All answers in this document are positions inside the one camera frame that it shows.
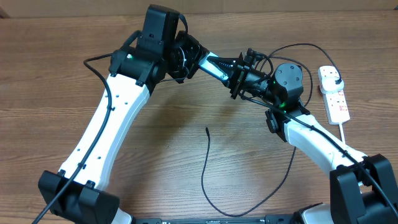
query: white cable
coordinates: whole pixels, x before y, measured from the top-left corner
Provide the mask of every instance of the white cable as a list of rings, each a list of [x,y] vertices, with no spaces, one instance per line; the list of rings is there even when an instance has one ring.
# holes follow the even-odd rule
[[[338,127],[340,128],[341,141],[343,142],[343,144],[346,144],[346,139],[344,138],[343,123],[338,123]]]

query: white connector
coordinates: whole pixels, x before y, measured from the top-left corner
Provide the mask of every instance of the white connector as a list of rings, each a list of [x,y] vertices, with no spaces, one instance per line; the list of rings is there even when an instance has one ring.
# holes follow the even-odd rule
[[[322,66],[318,69],[319,86],[323,94],[334,93],[343,90],[344,81],[336,84],[340,78],[337,69],[333,66]]]
[[[343,91],[344,82],[341,81],[340,84],[336,84],[335,80],[339,79],[339,75],[333,66],[320,67],[318,78],[329,124],[339,125],[341,141],[345,143],[343,123],[348,121],[350,117]]]

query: white power strip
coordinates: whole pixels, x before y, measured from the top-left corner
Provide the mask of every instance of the white power strip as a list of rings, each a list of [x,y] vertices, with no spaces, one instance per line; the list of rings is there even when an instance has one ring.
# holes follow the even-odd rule
[[[323,101],[325,102],[326,114],[328,116],[329,124],[338,124],[340,127],[341,141],[345,143],[343,123],[350,119],[347,101],[341,85],[335,85],[334,82],[330,84],[329,80],[336,78],[335,67],[322,66],[318,70],[318,78],[320,83],[320,89],[323,95]],[[322,83],[329,83],[326,94],[325,86]]]

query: industrial robot arm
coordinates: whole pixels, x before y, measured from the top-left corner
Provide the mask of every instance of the industrial robot arm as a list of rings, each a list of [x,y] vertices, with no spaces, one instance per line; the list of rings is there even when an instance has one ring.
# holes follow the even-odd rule
[[[180,31],[175,37],[179,19],[184,23],[185,31]],[[137,46],[131,47],[136,39]],[[82,170],[65,193],[51,207],[51,212],[76,223],[132,223],[132,216],[118,208],[119,199],[105,192],[116,154],[136,115],[146,104],[156,84],[164,80],[165,74],[168,73],[176,82],[183,83],[185,78],[192,78],[198,69],[215,77],[229,88],[233,99],[237,96],[244,98],[245,92],[250,93],[298,120],[322,130],[373,173],[389,199],[396,205],[398,190],[390,163],[382,156],[366,157],[362,152],[345,146],[318,124],[300,100],[303,92],[300,67],[284,63],[279,65],[275,72],[272,67],[272,71],[266,74],[254,68],[255,62],[264,59],[269,60],[266,55],[251,49],[245,56],[241,54],[238,58],[217,57],[188,34],[183,15],[172,9],[151,5],[143,30],[133,33],[123,46],[112,54],[107,82],[112,93],[113,110],[89,158],[85,164],[79,164],[105,116],[107,92],[104,92],[83,137],[70,157],[61,165],[58,174],[45,171],[39,180],[40,192],[46,203],[50,203],[76,168],[82,166]],[[369,198],[361,195],[358,182],[370,184],[361,176],[353,162],[337,151],[324,136],[275,110],[267,110],[266,116],[272,133],[300,148],[330,176],[331,185],[335,185],[334,189],[331,186],[332,196],[345,205],[342,209],[333,208],[332,199],[331,207],[323,206],[321,211],[320,207],[316,207],[318,210],[315,211],[315,207],[307,209],[299,215],[302,223],[314,224],[311,218],[324,213],[328,215],[329,223],[354,223],[357,218],[366,215],[377,218],[380,213],[385,214],[386,220],[393,220],[389,207],[383,204],[377,193]],[[347,181],[342,182],[342,176],[345,176]],[[352,211],[352,204],[359,209]]]

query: wooden table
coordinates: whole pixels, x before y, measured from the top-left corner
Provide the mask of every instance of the wooden table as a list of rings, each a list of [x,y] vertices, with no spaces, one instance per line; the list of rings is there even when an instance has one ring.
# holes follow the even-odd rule
[[[269,53],[297,42],[323,47],[346,83],[347,143],[385,155],[398,173],[396,11],[188,15],[187,20],[191,35],[222,57],[237,57],[248,47]],[[37,188],[40,175],[58,171],[104,89],[82,61],[118,49],[143,21],[144,16],[0,20],[0,223],[30,223],[45,206]],[[330,64],[327,58],[311,47],[278,55],[313,72],[308,109],[338,136],[318,90],[317,70]],[[109,60],[93,66],[106,74]],[[310,82],[304,75],[306,100]],[[137,217],[222,217],[200,187],[209,127],[208,196],[228,213],[246,211],[279,185],[293,149],[269,132],[264,112],[230,99],[229,90],[203,72],[183,85],[159,84],[124,140],[108,192]],[[329,198],[328,177],[297,151],[283,187],[250,215],[292,213]],[[47,214],[42,223],[68,222]]]

